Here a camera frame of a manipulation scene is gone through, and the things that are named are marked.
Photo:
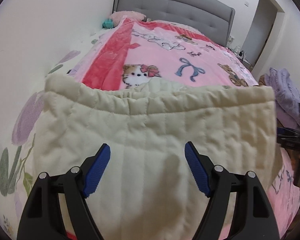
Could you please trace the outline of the cream quilted jacket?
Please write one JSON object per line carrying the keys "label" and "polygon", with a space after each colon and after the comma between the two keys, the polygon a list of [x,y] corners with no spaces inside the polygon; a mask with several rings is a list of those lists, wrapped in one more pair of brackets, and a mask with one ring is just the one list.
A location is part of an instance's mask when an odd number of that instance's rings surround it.
{"label": "cream quilted jacket", "polygon": [[190,239],[208,200],[184,154],[187,142],[229,172],[254,171],[270,188],[282,168],[270,87],[189,87],[159,77],[118,91],[46,78],[33,174],[63,174],[111,150],[87,200],[105,239]]}

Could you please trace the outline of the lilac knitted garment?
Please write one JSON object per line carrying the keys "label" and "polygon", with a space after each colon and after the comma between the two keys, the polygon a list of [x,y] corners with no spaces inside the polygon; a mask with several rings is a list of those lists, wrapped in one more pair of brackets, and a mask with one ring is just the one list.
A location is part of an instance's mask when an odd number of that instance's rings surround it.
{"label": "lilac knitted garment", "polygon": [[294,85],[288,70],[270,68],[264,81],[274,91],[279,122],[284,127],[300,130],[300,90]]}

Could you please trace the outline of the floral bed sheet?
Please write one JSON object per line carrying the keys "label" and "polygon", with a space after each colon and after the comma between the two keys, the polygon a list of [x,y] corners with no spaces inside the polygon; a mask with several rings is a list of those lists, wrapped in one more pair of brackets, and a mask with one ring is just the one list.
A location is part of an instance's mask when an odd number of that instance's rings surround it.
{"label": "floral bed sheet", "polygon": [[16,239],[21,214],[33,185],[36,122],[44,106],[40,80],[19,112],[0,156],[0,228]]}

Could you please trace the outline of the grey bedside table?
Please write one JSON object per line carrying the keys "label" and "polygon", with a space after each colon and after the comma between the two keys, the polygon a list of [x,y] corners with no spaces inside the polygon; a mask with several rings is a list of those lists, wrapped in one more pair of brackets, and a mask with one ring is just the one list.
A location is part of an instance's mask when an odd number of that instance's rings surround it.
{"label": "grey bedside table", "polygon": [[243,66],[245,66],[245,68],[247,68],[247,70],[249,70],[250,72],[252,72],[252,70],[253,70],[254,67],[246,59],[246,55],[245,55],[245,52],[243,50],[241,50],[241,51],[235,51],[234,49],[231,49],[231,48],[229,48],[229,50],[235,55],[235,57],[237,57],[237,59],[239,60],[239,62],[241,64],[243,64]]}

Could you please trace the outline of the grey upholstered headboard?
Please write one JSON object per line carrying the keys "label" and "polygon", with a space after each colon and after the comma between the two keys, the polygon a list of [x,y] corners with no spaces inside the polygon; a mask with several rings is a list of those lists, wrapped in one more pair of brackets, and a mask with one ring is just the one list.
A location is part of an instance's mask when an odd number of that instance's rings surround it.
{"label": "grey upholstered headboard", "polygon": [[235,10],[218,0],[114,0],[114,11],[136,11],[152,20],[193,27],[226,47]]}

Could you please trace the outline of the pink cartoon fleece blanket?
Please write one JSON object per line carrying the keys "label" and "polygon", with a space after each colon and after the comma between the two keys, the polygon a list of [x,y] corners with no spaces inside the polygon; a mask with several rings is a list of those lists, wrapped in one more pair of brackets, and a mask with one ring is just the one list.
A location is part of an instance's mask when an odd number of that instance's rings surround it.
{"label": "pink cartoon fleece blanket", "polygon": [[[226,49],[205,36],[162,22],[123,20],[104,35],[73,72],[91,89],[118,91],[154,77],[189,87],[257,86]],[[279,188],[282,168],[270,188]]]}

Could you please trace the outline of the teal plush toy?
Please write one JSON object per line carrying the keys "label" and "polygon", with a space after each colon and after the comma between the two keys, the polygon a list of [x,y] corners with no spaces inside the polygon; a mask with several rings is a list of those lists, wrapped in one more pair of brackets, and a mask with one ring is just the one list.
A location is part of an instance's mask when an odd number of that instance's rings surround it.
{"label": "teal plush toy", "polygon": [[115,27],[114,22],[111,18],[105,19],[102,23],[102,28],[103,29],[113,29],[114,27]]}

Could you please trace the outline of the pink fluffy pillow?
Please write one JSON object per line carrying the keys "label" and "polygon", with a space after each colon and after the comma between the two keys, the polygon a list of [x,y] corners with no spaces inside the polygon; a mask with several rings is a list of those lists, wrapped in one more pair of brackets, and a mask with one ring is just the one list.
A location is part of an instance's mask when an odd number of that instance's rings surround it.
{"label": "pink fluffy pillow", "polygon": [[116,11],[109,16],[109,19],[111,19],[115,25],[118,25],[123,18],[144,21],[147,16],[136,11]]}

